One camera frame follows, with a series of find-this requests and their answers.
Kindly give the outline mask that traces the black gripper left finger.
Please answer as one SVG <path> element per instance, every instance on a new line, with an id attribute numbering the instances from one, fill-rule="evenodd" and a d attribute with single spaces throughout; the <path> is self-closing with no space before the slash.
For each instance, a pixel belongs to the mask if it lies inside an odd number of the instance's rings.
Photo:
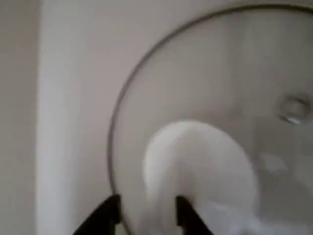
<path id="1" fill-rule="evenodd" d="M 105 199 L 75 230 L 74 235 L 114 235 L 122 221 L 121 196 L 114 194 Z"/>

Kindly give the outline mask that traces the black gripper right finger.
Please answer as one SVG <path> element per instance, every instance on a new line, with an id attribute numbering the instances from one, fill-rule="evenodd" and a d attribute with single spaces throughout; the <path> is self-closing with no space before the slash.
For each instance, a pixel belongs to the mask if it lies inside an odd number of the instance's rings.
<path id="1" fill-rule="evenodd" d="M 184 235 L 213 235 L 192 203 L 182 195 L 176 197 L 176 223 Z"/>

